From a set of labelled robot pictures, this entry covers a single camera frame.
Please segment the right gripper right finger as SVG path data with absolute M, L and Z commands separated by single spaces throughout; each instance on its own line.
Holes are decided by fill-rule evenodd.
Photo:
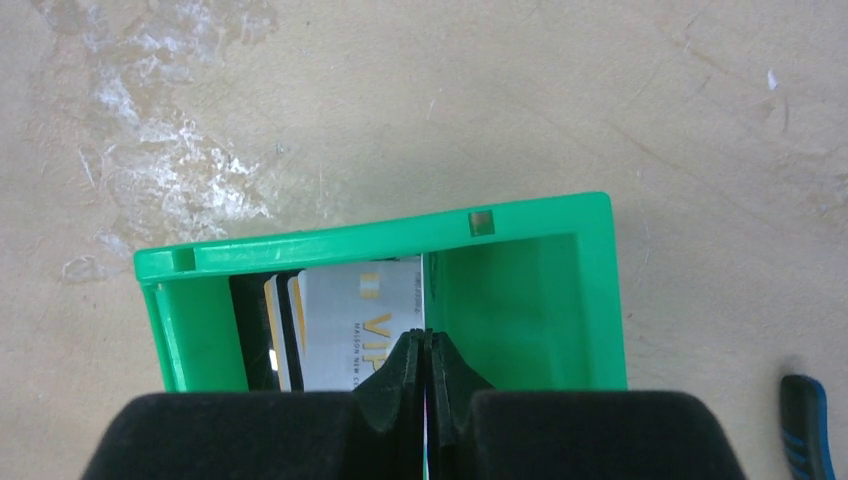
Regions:
M 503 391 L 427 333 L 432 479 L 742 479 L 720 423 L 670 391 Z

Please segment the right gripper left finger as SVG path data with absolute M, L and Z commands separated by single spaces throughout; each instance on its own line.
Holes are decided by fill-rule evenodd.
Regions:
M 423 333 L 352 391 L 161 393 L 112 420 L 85 479 L 419 479 Z

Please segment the stack of credit cards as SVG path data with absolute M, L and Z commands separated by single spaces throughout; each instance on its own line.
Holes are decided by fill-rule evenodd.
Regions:
M 419 256 L 233 276 L 251 390 L 345 391 L 425 325 Z

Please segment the green plastic bin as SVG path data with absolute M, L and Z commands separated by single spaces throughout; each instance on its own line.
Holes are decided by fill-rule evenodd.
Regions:
M 270 390 L 274 274 L 417 256 L 425 323 L 500 389 L 627 386 L 613 208 L 603 192 L 134 256 L 169 391 Z

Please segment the blue handled pliers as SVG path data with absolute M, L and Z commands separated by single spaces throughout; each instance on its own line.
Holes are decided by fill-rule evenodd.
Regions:
M 835 480 L 830 457 L 827 396 L 808 375 L 783 375 L 779 385 L 781 438 L 793 479 Z

